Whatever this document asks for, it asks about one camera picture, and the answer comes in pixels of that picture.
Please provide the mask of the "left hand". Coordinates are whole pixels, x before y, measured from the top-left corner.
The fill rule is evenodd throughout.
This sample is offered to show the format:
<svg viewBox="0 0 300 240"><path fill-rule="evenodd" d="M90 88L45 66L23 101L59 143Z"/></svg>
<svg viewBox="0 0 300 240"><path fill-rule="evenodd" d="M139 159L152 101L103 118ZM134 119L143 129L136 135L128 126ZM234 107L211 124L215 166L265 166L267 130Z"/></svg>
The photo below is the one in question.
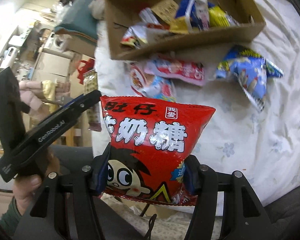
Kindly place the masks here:
<svg viewBox="0 0 300 240"><path fill-rule="evenodd" d="M60 161L54 155L54 152L49 149L47 153L48 166L45 172L47 176L51 172L60 173ZM20 215L22 216L29 204L33 200L34 192L42 184L42 179L39 175L34 174L29 177L17 176L13 184L13 196L16 202L16 207Z"/></svg>

